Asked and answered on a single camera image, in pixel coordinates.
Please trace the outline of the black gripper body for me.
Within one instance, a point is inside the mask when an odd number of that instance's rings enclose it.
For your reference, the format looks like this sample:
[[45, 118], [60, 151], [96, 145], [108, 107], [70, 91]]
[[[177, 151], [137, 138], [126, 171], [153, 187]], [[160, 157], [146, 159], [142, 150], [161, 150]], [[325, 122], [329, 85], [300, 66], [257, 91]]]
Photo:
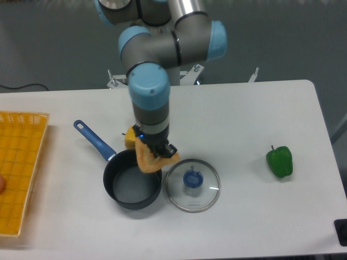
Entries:
[[139, 124], [133, 125], [136, 137], [139, 137], [142, 143], [146, 144], [153, 153], [154, 157], [161, 157], [161, 151], [165, 144], [169, 144], [169, 127], [156, 134], [148, 134], [140, 129]]

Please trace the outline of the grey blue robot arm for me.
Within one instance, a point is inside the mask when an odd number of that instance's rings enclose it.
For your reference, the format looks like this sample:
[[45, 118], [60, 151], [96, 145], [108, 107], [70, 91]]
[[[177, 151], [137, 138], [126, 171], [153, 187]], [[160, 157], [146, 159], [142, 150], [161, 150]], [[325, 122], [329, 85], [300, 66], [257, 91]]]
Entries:
[[171, 158], [168, 69], [222, 57], [228, 46], [221, 21], [201, 1], [95, 1], [100, 18], [116, 25], [141, 21], [118, 38], [127, 77], [136, 136], [155, 157]]

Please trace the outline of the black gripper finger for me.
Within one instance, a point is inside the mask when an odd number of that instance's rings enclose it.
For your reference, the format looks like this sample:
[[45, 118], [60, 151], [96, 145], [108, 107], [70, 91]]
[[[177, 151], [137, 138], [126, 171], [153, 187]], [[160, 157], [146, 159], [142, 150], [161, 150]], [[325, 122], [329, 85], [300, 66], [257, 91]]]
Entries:
[[177, 152], [177, 148], [172, 144], [165, 144], [162, 151], [162, 158], [172, 158]]

